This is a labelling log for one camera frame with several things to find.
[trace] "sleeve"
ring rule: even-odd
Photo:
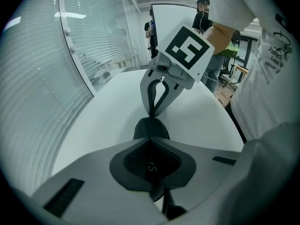
[[[200,30],[200,20],[203,16],[203,12],[199,12],[196,14],[192,28],[196,28]]]
[[[145,31],[148,31],[148,29],[149,29],[149,23],[148,22],[145,23],[145,28],[144,29],[145,29]]]
[[[243,31],[255,19],[244,0],[210,0],[209,19]]]

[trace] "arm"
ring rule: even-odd
[[[149,33],[149,31],[145,31],[145,33],[146,33],[146,38],[150,38],[150,33]]]
[[[145,23],[145,35],[146,35],[146,38],[150,38],[151,37],[151,27],[149,27],[149,23]]]
[[[233,36],[234,29],[214,22],[203,34],[214,47],[214,55],[222,52],[228,45]]]
[[[215,47],[214,54],[229,44],[234,30],[243,31],[255,18],[244,0],[210,0],[212,27],[203,36]]]

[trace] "white shirt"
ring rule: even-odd
[[[253,66],[231,100],[247,140],[300,120],[300,49],[285,25],[276,21],[280,17],[285,19],[273,0],[210,1],[210,20],[243,31],[258,18],[262,28]]]

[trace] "person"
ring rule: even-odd
[[[243,31],[255,18],[262,28],[253,65],[225,108],[242,140],[300,120],[299,47],[277,5],[272,0],[210,1],[213,24],[203,37],[214,45],[214,54],[228,46],[234,30]]]
[[[208,19],[209,13],[210,0],[198,0],[197,14],[192,27],[200,34],[203,34],[212,25],[212,21]],[[213,55],[201,79],[201,82],[203,82],[212,93],[216,92],[217,82],[213,80],[218,80],[224,59],[224,56],[218,54]]]
[[[117,23],[114,19],[109,20],[109,22],[107,23],[109,28],[111,29],[111,33],[112,35],[116,35],[119,37],[126,37],[127,33],[126,30],[124,28],[118,28]]]
[[[156,43],[155,43],[155,23],[153,17],[153,11],[150,9],[150,16],[151,20],[145,23],[145,35],[146,38],[150,38],[150,47],[148,48],[151,51],[151,58],[155,58],[158,54],[156,50]]]

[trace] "glass wall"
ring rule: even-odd
[[[143,41],[144,34],[141,33],[141,16],[132,0],[123,0],[123,4],[135,63],[137,68],[140,69],[142,65],[148,64],[144,59],[146,55],[143,54],[145,52],[145,44]]]
[[[74,60],[96,91],[116,74],[137,69],[141,48],[132,48],[122,0],[60,0],[60,8],[66,12],[63,27],[70,29]]]
[[[13,187],[31,195],[93,95],[146,64],[140,24],[131,0],[18,7],[0,40],[0,166]]]
[[[51,175],[65,135],[93,98],[58,12],[58,0],[24,0],[0,40],[1,168],[28,195]]]

